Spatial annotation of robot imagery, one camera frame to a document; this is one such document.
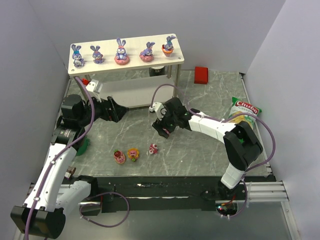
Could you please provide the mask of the pink white roll cake toy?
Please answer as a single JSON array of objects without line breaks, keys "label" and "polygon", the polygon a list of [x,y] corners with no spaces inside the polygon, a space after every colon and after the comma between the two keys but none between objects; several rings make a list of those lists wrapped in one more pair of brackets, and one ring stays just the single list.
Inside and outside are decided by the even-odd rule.
[{"label": "pink white roll cake toy", "polygon": [[158,145],[155,144],[155,143],[152,143],[152,144],[149,146],[148,153],[149,153],[150,155],[157,154],[157,153],[158,153]]}]

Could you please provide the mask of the small purple bunny toy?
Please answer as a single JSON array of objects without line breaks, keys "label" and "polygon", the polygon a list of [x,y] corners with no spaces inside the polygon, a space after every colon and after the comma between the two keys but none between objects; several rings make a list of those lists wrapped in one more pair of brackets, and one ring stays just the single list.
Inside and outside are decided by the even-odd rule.
[{"label": "small purple bunny toy", "polygon": [[84,59],[82,58],[82,55],[80,53],[81,48],[82,47],[80,45],[75,45],[75,44],[71,45],[71,49],[73,51],[73,54],[72,54],[73,65],[76,68],[83,67],[85,65]]}]

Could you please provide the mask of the purple bunny with red bow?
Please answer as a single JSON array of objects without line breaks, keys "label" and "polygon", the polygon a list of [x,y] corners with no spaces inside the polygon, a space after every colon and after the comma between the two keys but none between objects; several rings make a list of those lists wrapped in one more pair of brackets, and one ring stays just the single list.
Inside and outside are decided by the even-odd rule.
[{"label": "purple bunny with red bow", "polygon": [[100,46],[94,46],[91,45],[90,49],[93,51],[92,57],[93,57],[93,62],[95,64],[102,64],[104,62],[104,56],[103,54],[100,52]]}]

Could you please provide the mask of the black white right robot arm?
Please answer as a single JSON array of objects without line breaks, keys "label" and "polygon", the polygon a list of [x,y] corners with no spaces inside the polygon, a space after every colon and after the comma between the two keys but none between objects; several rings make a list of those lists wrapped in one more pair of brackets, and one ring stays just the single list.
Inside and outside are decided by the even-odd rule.
[{"label": "black white right robot arm", "polygon": [[263,152],[256,134],[245,121],[233,123],[213,120],[197,109],[188,110],[177,97],[165,103],[154,102],[149,111],[157,116],[152,127],[166,139],[179,127],[224,143],[229,164],[220,181],[229,190],[238,185],[245,171]]}]

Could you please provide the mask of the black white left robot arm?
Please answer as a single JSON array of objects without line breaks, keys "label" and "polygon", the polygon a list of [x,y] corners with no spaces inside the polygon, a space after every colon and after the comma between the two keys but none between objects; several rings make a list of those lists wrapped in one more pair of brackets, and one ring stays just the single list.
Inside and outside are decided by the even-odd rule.
[{"label": "black white left robot arm", "polygon": [[71,161],[85,145],[85,137],[97,119],[119,122],[129,111],[109,96],[107,99],[80,95],[66,96],[51,138],[41,174],[22,206],[14,206],[10,217],[26,238],[30,235],[56,239],[63,231],[67,215],[82,200],[99,193],[98,180],[77,177],[69,189],[58,195]]}]

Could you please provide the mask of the black jar behind shelf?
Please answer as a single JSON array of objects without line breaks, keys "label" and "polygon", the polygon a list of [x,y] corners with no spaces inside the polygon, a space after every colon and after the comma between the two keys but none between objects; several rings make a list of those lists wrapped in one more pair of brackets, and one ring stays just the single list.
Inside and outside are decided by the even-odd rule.
[{"label": "black jar behind shelf", "polygon": [[165,74],[166,74],[165,66],[154,66],[149,68],[150,77],[163,76]]}]

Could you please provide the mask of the white two-tier wooden shelf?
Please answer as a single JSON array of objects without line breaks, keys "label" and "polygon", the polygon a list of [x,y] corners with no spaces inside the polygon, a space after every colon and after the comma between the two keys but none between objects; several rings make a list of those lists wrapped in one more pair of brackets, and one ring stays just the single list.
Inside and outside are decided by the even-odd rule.
[{"label": "white two-tier wooden shelf", "polygon": [[[162,51],[162,45],[166,42],[169,34],[139,36],[126,38],[124,46],[129,63],[118,65],[114,58],[118,43],[115,39],[80,42],[80,54],[84,59],[84,66],[75,67],[72,57],[68,60],[68,74],[70,77],[107,76],[108,79],[103,82],[100,97],[105,99],[112,96],[114,100],[128,108],[138,108],[149,106],[151,100],[156,102],[165,102],[171,97],[177,96],[177,90],[173,85],[177,85],[182,64],[185,59],[180,47],[178,38],[172,40],[174,47],[170,57],[166,57]],[[140,53],[147,48],[147,42],[155,42],[152,47],[153,61],[144,62],[140,59]],[[99,51],[103,54],[104,62],[96,64],[93,62],[93,51],[90,46],[100,46]],[[128,71],[148,70],[151,67],[165,66],[167,72],[165,75],[136,77],[128,79],[121,78],[121,73]]]}]

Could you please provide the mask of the orange sunflower toy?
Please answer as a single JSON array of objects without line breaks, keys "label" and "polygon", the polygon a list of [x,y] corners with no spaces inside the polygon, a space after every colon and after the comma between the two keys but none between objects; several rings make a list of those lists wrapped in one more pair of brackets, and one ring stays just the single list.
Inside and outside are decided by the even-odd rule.
[{"label": "orange sunflower toy", "polygon": [[127,151],[127,155],[132,162],[136,162],[139,158],[140,152],[137,148],[130,148]]}]

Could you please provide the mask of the chocolate donut on green plate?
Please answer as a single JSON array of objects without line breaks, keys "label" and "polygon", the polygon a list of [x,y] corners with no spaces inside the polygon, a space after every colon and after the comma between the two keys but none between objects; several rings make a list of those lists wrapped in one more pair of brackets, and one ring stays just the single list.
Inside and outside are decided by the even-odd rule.
[{"label": "chocolate donut on green plate", "polygon": [[78,157],[78,156],[83,155],[87,151],[89,145],[90,145],[90,139],[87,136],[85,136],[83,138],[83,141],[82,141],[79,149],[77,150],[76,156]]}]

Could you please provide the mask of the pink strawberry bear toy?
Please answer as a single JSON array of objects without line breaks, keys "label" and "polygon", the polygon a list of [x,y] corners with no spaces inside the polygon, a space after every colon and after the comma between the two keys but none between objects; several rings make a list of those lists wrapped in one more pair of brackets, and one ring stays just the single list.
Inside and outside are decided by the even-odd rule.
[{"label": "pink strawberry bear toy", "polygon": [[120,150],[115,150],[113,153],[113,157],[114,160],[117,164],[121,165],[124,164],[126,162],[126,156],[124,155],[124,153]]}]

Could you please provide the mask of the red plastic block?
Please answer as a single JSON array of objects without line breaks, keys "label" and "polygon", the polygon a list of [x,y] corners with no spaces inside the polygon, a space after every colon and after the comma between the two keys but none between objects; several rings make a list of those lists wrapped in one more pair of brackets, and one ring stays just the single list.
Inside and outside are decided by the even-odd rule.
[{"label": "red plastic block", "polygon": [[196,66],[194,68],[194,83],[206,85],[209,81],[209,69],[207,67]]}]

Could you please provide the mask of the brown snack bar wrapper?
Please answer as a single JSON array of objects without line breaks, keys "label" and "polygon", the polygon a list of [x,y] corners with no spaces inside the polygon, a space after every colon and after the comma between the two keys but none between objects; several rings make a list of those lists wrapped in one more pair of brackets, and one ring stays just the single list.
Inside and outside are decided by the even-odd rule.
[{"label": "brown snack bar wrapper", "polygon": [[67,168],[66,172],[65,172],[64,177],[65,177],[67,180],[71,179],[72,176],[74,175],[75,171],[76,171],[76,168],[75,168],[75,167],[69,166],[69,167]]}]

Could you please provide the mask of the green chips bag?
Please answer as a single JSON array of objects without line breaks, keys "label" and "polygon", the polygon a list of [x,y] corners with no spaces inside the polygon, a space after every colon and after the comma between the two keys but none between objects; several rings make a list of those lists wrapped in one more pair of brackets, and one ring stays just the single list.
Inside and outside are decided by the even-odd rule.
[{"label": "green chips bag", "polygon": [[242,113],[248,113],[254,116],[257,116],[259,113],[261,113],[262,110],[254,105],[251,105],[248,102],[242,101],[239,98],[232,97],[232,107],[229,112],[228,118],[232,118],[236,115],[237,117],[230,120],[230,123],[240,123],[241,121],[247,122],[249,126],[253,129],[256,119],[253,116],[250,115],[240,115]]}]

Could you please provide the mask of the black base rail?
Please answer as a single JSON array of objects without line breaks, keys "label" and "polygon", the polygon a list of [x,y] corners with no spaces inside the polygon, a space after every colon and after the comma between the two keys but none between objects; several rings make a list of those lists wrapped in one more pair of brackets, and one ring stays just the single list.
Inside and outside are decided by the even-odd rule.
[{"label": "black base rail", "polygon": [[228,190],[218,176],[98,176],[97,189],[81,205],[99,204],[102,213],[117,211],[215,211],[218,202],[241,202],[271,192],[273,176],[248,176]]}]

